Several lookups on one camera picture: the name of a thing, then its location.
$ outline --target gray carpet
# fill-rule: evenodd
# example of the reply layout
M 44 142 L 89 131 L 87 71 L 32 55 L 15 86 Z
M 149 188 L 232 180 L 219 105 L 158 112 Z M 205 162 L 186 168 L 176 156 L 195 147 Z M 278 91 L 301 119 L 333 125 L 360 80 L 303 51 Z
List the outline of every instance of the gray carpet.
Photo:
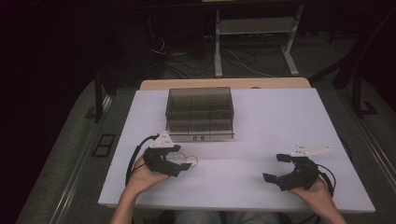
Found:
M 311 77 L 328 65 L 341 59 L 354 43 L 352 39 L 337 39 L 329 44 L 327 35 L 298 37 L 292 49 L 292 56 L 301 77 Z M 274 77 L 290 75 L 279 45 L 284 36 L 257 37 L 251 41 L 225 38 L 224 48 L 234 52 L 240 60 L 251 63 L 250 68 Z M 178 54 L 167 66 L 175 67 L 190 78 L 213 77 L 212 51 L 208 48 L 204 56 Z M 248 71 L 233 56 L 223 50 L 224 77 L 262 77 L 263 74 Z M 175 69 L 165 69 L 163 78 L 183 77 Z M 337 71 L 329 74 L 313 87 L 318 89 L 329 116 L 340 138 L 351 153 L 351 159 L 376 212 L 372 214 L 345 215 L 349 223 L 396 223 L 396 195 L 373 156 L 370 142 L 362 133 L 361 125 L 367 126 L 376 142 L 385 151 L 389 160 L 396 164 L 395 134 L 396 115 L 377 95 L 369 83 L 363 85 L 362 100 L 370 101 L 377 115 L 357 119 L 350 110 L 350 86 L 345 90 L 335 90 L 332 79 Z M 64 125 L 41 176 L 24 206 L 18 223 L 108 223 L 113 209 L 97 203 L 108 167 L 117 146 L 123 123 L 134 97 L 135 89 L 120 89 L 111 97 L 111 105 L 100 122 L 86 119 L 90 107 L 94 106 L 93 85 L 76 101 L 69 119 Z M 103 134 L 115 134 L 115 142 L 110 154 L 105 158 L 92 156 Z M 156 212 L 136 211 L 137 216 L 156 216 Z M 293 221 L 299 221 L 309 214 L 288 214 Z

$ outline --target white tabletop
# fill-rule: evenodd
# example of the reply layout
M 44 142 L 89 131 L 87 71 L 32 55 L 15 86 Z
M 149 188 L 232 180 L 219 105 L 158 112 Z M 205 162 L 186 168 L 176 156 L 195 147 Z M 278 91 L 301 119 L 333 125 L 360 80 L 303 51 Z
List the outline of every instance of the white tabletop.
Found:
M 135 147 L 146 137 L 165 131 L 167 95 L 168 91 L 136 93 L 99 204 L 117 205 Z M 232 90 L 232 95 L 234 139 L 176 143 L 181 145 L 180 151 L 198 157 L 199 164 L 141 194 L 136 206 L 305 211 L 300 199 L 266 183 L 262 173 L 290 173 L 294 166 L 277 161 L 276 154 L 289 154 L 296 144 L 307 144 L 332 146 L 331 151 L 310 159 L 335 174 L 337 207 L 348 213 L 374 212 L 315 89 Z

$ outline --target floor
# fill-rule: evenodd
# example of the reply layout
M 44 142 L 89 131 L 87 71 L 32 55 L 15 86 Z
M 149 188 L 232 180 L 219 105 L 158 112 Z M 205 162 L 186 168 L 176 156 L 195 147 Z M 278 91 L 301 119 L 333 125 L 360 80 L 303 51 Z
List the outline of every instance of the floor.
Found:
M 153 49 L 162 78 L 214 77 L 211 36 L 205 38 L 201 51 L 185 51 L 166 46 Z M 240 35 L 221 39 L 223 77 L 290 77 L 280 46 L 283 35 Z M 310 78 L 344 57 L 354 44 L 353 38 L 297 36 L 291 55 L 300 77 Z M 396 188 L 386 175 L 384 157 L 373 148 L 381 148 L 386 159 L 396 164 L 393 150 L 396 140 L 396 115 L 376 94 L 370 83 L 363 84 L 363 101 L 371 102 L 377 115 L 357 116 L 350 109 L 351 87 L 337 90 L 332 79 L 337 70 L 312 84 L 325 105 L 339 137 L 351 153 L 353 165 L 375 206 L 372 214 L 345 214 L 349 223 L 395 223 Z M 18 223 L 108 223 L 113 209 L 97 204 L 106 171 L 117 146 L 123 122 L 133 100 L 134 88 L 120 88 L 117 95 L 105 97 L 105 114 L 95 123 L 90 116 L 94 108 L 92 83 L 76 101 L 49 159 L 24 206 Z M 102 134 L 115 134 L 110 154 L 92 156 Z M 158 215 L 158 211 L 136 210 L 138 219 Z M 310 214 L 288 214 L 298 222 Z

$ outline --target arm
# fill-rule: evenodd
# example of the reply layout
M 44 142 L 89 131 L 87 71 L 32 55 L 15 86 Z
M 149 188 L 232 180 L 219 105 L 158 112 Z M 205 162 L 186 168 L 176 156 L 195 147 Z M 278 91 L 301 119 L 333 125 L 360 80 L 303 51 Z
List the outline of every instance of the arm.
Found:
M 327 224 L 347 223 L 335 206 L 326 184 L 320 177 L 311 189 L 291 189 L 289 192 L 299 196 Z
M 116 212 L 111 218 L 111 224 L 131 224 L 134 214 L 134 203 L 137 196 L 153 187 L 154 185 L 169 178 L 169 175 L 156 174 L 150 171 L 145 165 L 145 161 L 140 157 L 134 163 L 134 170 L 128 181 L 125 190 L 120 196 Z

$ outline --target clear plastic box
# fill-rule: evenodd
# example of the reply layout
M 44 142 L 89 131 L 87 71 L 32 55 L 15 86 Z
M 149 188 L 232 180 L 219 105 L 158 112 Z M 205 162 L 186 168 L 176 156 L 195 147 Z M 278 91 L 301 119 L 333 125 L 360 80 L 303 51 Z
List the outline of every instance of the clear plastic box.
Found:
M 233 98 L 229 87 L 169 90 L 166 130 L 173 141 L 233 138 Z

